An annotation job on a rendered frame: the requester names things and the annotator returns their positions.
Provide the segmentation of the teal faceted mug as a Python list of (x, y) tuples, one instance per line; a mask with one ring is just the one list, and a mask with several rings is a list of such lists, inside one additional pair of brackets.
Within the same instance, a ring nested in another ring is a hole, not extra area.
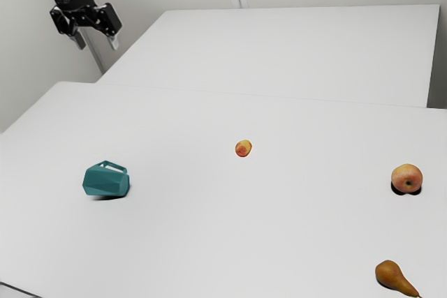
[(91, 196), (124, 197), (130, 189), (130, 176), (125, 167), (102, 161), (86, 170), (82, 187)]

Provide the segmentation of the small peach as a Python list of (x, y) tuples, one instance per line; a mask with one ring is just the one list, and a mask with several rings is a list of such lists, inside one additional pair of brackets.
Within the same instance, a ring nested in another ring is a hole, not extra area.
[(235, 153), (239, 157), (246, 157), (250, 154), (252, 149), (252, 143), (249, 140), (240, 140), (235, 145)]

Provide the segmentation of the red yellow apple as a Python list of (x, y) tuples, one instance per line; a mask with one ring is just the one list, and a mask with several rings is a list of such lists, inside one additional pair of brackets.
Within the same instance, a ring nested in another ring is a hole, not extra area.
[(423, 173), (412, 164), (397, 166), (391, 173), (392, 185), (401, 193), (415, 193), (423, 184)]

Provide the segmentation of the brown pear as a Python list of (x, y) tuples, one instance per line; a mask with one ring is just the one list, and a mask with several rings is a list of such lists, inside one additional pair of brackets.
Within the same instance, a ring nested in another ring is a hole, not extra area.
[(380, 262), (374, 270), (376, 280), (410, 298), (422, 298), (419, 291), (406, 279), (400, 266), (392, 260)]

